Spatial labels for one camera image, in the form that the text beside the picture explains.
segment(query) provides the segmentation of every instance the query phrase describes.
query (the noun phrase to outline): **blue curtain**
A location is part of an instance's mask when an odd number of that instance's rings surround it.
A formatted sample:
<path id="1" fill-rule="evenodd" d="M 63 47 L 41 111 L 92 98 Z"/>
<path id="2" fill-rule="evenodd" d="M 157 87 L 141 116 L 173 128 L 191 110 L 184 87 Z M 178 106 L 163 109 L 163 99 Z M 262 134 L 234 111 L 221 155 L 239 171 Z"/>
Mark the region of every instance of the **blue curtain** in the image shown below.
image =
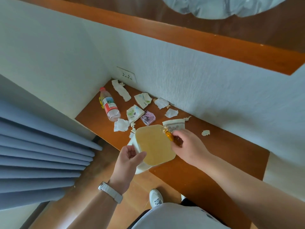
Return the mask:
<path id="1" fill-rule="evenodd" d="M 0 100 L 0 210 L 58 200 L 102 147 Z"/>

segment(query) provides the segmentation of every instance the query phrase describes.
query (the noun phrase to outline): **watch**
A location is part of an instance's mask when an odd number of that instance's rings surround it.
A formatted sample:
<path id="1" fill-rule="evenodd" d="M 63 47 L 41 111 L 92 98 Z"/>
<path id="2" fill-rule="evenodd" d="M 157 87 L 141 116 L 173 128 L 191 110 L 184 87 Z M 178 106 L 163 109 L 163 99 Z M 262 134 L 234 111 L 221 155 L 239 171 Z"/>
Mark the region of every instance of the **watch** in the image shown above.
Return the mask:
<path id="1" fill-rule="evenodd" d="M 123 196 L 116 192 L 113 188 L 108 186 L 106 182 L 102 182 L 99 185 L 98 189 L 109 194 L 118 204 L 121 203 Z"/>

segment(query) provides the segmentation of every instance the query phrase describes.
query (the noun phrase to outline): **sneaker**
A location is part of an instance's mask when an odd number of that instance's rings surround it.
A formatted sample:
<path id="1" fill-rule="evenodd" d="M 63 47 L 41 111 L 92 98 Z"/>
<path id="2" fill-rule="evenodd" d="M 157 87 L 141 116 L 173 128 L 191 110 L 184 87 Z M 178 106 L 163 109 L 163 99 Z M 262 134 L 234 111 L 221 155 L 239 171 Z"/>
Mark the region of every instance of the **sneaker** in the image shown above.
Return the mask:
<path id="1" fill-rule="evenodd" d="M 152 189 L 149 193 L 149 202 L 152 208 L 163 203 L 163 197 L 157 189 Z"/>
<path id="2" fill-rule="evenodd" d="M 181 195 L 181 201 L 183 201 L 186 197 L 184 195 Z"/>

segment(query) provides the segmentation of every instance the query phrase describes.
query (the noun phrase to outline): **hand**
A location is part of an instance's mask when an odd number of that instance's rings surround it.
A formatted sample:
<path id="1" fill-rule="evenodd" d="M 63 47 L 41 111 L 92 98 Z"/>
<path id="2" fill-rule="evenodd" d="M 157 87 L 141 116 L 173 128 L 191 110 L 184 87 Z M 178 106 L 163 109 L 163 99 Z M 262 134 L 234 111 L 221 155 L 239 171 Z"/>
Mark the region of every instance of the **hand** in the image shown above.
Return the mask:
<path id="1" fill-rule="evenodd" d="M 209 160 L 213 155 L 206 149 L 203 142 L 187 129 L 173 131 L 174 136 L 183 140 L 180 148 L 171 142 L 171 149 L 185 162 L 198 167 L 202 162 Z"/>
<path id="2" fill-rule="evenodd" d="M 119 194 L 124 194 L 132 181 L 137 166 L 146 157 L 146 152 L 136 154 L 133 145 L 124 146 L 117 158 L 113 174 L 108 185 L 116 190 Z"/>

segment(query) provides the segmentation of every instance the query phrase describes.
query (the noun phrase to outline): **shoelace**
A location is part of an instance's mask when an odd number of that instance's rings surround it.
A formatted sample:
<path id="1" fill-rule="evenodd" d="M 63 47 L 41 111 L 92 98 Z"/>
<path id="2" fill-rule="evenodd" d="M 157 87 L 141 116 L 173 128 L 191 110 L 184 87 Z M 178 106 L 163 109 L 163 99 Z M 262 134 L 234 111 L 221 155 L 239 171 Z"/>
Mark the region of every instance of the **shoelace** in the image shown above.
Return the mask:
<path id="1" fill-rule="evenodd" d="M 160 199 L 157 199 L 157 200 L 154 201 L 154 203 L 157 206 L 157 205 L 160 205 L 162 203 L 162 201 Z"/>

